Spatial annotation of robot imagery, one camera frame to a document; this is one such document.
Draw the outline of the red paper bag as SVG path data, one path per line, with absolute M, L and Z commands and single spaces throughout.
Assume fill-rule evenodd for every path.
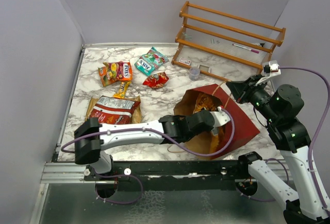
M 227 123 L 225 126 L 225 136 L 218 151 L 223 151 L 215 156 L 202 157 L 197 156 L 202 160 L 214 160 L 219 157 L 228 155 L 229 153 L 243 147 L 253 138 L 260 134 L 259 129 L 251 121 L 249 116 L 241 107 L 234 101 L 230 90 L 224 83 L 207 84 L 201 87 L 189 87 L 183 94 L 181 100 L 176 103 L 173 111 L 175 115 L 191 115 L 195 107 L 196 99 L 199 93 L 206 93 L 219 99 L 226 111 L 234 119 L 234 124 Z M 210 132 L 203 132 L 191 140 L 184 142 L 183 146 L 197 153 L 209 154 L 211 143 Z

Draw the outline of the small red chips packet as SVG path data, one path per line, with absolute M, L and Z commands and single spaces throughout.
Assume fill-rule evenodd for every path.
M 151 89 L 159 89 L 162 88 L 169 80 L 169 77 L 165 72 L 152 74 L 148 76 L 143 85 L 150 87 Z

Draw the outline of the teal Fox's candy packet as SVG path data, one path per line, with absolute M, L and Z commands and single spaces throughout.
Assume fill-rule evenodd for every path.
M 146 76 L 150 76 L 152 72 L 168 61 L 165 55 L 160 53 L 155 47 L 152 47 L 146 54 L 140 56 L 134 65 L 138 71 Z

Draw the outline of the yellow M&Ms packet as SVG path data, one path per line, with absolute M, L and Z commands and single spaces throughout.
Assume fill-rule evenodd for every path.
M 113 95 L 114 98 L 124 99 L 131 81 L 122 81 L 119 90 Z

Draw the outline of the red orange Fox's packet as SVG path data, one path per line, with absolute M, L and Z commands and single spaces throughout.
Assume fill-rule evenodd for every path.
M 131 81 L 133 78 L 133 71 L 129 62 L 104 62 L 103 65 L 106 67 L 107 80 Z

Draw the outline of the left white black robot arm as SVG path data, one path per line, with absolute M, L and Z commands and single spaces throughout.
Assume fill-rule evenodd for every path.
M 203 132 L 216 131 L 230 118 L 223 109 L 202 110 L 190 116 L 166 115 L 147 123 L 101 124 L 96 117 L 87 119 L 74 132 L 74 155 L 78 165 L 91 165 L 103 180 L 113 176 L 112 157 L 105 150 L 134 144 L 180 144 Z

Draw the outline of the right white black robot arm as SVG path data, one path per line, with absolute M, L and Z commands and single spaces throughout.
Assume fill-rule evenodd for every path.
M 250 103 L 266 119 L 266 130 L 271 141 L 284 158 L 295 185 L 292 189 L 255 152 L 240 156 L 237 165 L 242 178 L 252 176 L 276 200 L 283 210 L 286 223 L 329 223 L 328 210 L 321 203 L 329 201 L 323 186 L 318 194 L 312 179 L 312 162 L 308 158 L 311 139 L 306 127 L 297 119 L 304 106 L 298 88 L 283 84 L 269 95 L 261 75 L 245 81 L 227 82 L 236 102 Z

